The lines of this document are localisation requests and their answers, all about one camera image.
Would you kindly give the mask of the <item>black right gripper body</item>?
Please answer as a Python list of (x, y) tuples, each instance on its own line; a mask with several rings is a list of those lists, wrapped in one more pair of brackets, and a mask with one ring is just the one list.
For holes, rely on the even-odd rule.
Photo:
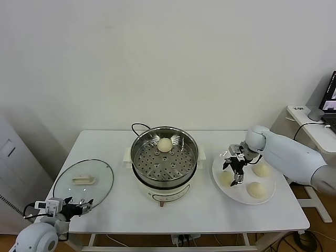
[(228, 158), (228, 163), (233, 172), (238, 175), (244, 175), (244, 167), (248, 165), (248, 161), (244, 157), (231, 156)]

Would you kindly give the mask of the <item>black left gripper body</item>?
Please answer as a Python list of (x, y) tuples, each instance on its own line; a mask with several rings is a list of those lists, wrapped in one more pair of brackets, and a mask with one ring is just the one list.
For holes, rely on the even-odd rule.
[(73, 218), (81, 215), (81, 206), (76, 204), (65, 204), (62, 207), (61, 213), (65, 218)]

